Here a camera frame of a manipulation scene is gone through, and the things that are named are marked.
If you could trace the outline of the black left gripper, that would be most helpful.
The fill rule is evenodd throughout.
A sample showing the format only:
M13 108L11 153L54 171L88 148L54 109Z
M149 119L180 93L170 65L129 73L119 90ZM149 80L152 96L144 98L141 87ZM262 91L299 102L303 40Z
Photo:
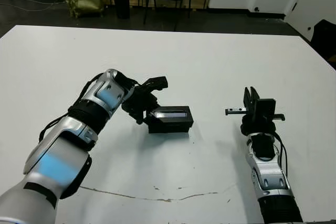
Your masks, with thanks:
M152 91L160 91L160 87L154 84L142 84L136 86L133 94L123 102L122 109L132 118L136 120L137 124L145 123L147 126L151 125L153 118L151 111L159 108L161 105Z

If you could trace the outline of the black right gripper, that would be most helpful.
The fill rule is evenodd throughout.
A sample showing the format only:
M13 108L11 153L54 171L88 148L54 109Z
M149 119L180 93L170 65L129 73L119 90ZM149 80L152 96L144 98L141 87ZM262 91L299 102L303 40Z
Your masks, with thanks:
M274 120L285 121L285 115L275 113L275 100L259 100L260 96L254 87L245 87L243 108L227 108L225 115L242 114L240 130L242 134L267 133L274 134Z

